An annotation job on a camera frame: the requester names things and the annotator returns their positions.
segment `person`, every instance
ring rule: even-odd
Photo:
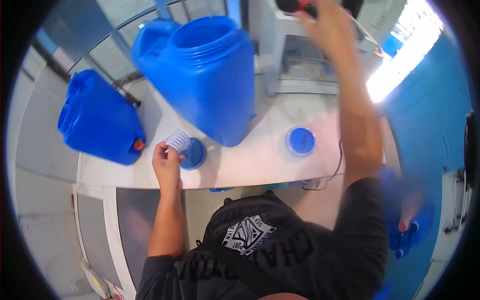
[[[297,16],[339,81],[345,175],[333,230],[302,221],[272,191],[232,201],[185,253],[179,162],[156,146],[161,191],[137,299],[373,299],[388,257],[377,172],[382,141],[350,16],[318,0],[318,19]]]

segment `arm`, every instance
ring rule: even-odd
[[[332,0],[318,0],[316,23],[303,12],[297,16],[337,70],[346,190],[362,178],[375,177],[382,163],[380,127],[365,85],[354,28],[347,12]]]
[[[165,142],[155,147],[152,166],[158,179],[161,199],[156,211],[152,237],[148,244],[148,257],[168,255],[178,257],[185,251],[184,223],[180,203],[182,182],[179,163],[185,156],[178,157],[173,148],[168,148]]]

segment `white logo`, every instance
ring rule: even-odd
[[[250,255],[275,229],[265,224],[259,215],[247,216],[227,229],[222,245],[241,255]]]

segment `blue jerrycan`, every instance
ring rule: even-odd
[[[255,102],[253,47],[225,16],[180,26],[154,19],[132,47],[138,69],[188,122],[226,147],[247,134]]]
[[[145,143],[132,103],[94,70],[68,83],[58,130],[69,147],[123,165],[132,164]]]

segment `black cable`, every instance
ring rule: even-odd
[[[341,166],[341,164],[342,164],[342,158],[343,158],[342,139],[340,139],[340,142],[338,142],[338,148],[340,149],[340,161],[338,162],[338,167],[336,167],[335,173],[333,173],[333,175],[330,176],[330,178],[328,178],[327,180],[325,180],[325,186],[322,187],[321,189],[308,189],[308,188],[305,187],[308,183],[305,183],[304,185],[301,186],[302,189],[304,189],[304,190],[306,190],[306,191],[322,191],[322,190],[326,189],[327,183],[328,183],[329,180],[332,180],[332,178],[335,177],[335,176],[343,175],[343,174],[344,174],[344,173],[338,174],[338,170],[340,169],[340,166]]]

